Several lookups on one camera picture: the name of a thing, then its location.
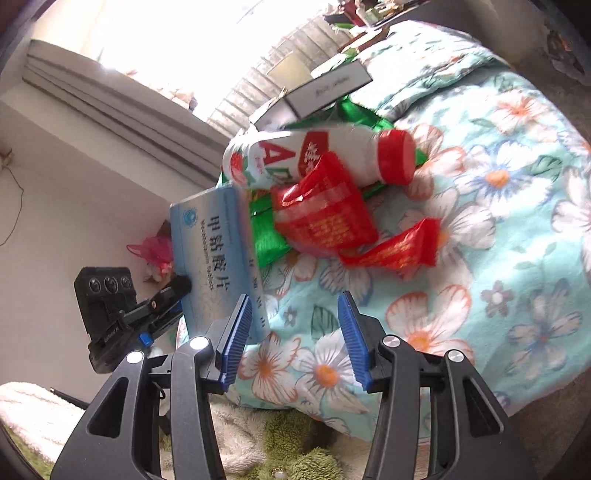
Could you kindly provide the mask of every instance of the cable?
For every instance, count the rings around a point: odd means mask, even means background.
[[[8,170],[10,172],[10,175],[12,175],[12,178],[14,179],[14,183],[16,183],[18,188],[21,189],[21,206],[18,209],[17,219],[14,220],[14,225],[12,226],[12,230],[10,230],[10,233],[6,237],[6,240],[4,240],[4,242],[2,242],[0,244],[0,247],[3,247],[4,245],[6,245],[6,243],[10,240],[10,237],[14,233],[15,228],[17,227],[18,219],[20,218],[21,212],[22,212],[22,195],[25,193],[25,189],[21,187],[21,184],[18,182],[17,178],[14,176],[14,173],[12,173],[12,170],[8,167],[4,167],[3,170]]]
[[[158,385],[155,381],[152,381],[152,383],[160,392],[160,396],[159,396],[160,400],[164,400],[166,398],[166,392],[164,391],[164,389],[160,385]]]

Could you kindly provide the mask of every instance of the red candy wrapper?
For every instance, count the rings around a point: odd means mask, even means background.
[[[344,265],[351,267],[386,267],[392,270],[415,265],[435,266],[440,221],[425,218],[412,228],[373,247],[361,255],[339,257]]]
[[[272,187],[275,228],[300,250],[338,252],[349,267],[403,270],[435,266],[440,221],[425,218],[362,254],[379,232],[351,175],[333,152],[324,153],[297,185]]]
[[[378,230],[351,175],[324,153],[298,184],[272,187],[275,228],[290,242],[338,251],[375,243]]]

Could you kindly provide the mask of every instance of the white box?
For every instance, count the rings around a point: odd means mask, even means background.
[[[276,131],[284,125],[303,120],[372,81],[359,60],[345,63],[323,73],[288,94],[271,101],[250,117],[256,129]]]

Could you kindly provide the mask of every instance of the floral bedsheet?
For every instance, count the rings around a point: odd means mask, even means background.
[[[441,218],[437,266],[399,274],[289,253],[263,271],[271,332],[247,347],[229,396],[369,440],[379,396],[355,381],[339,330],[337,295],[348,289],[416,349],[463,351],[512,414],[591,359],[591,148],[465,34],[405,22],[360,57],[374,81],[353,101],[428,155],[408,188],[384,189],[369,208],[383,238]]]

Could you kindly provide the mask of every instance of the white plastic bottle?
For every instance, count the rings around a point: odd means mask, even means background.
[[[248,132],[230,141],[222,168],[243,188],[268,190],[301,180],[326,151],[339,156],[358,187],[376,181],[408,185],[413,179],[415,143],[408,132],[353,124]]]

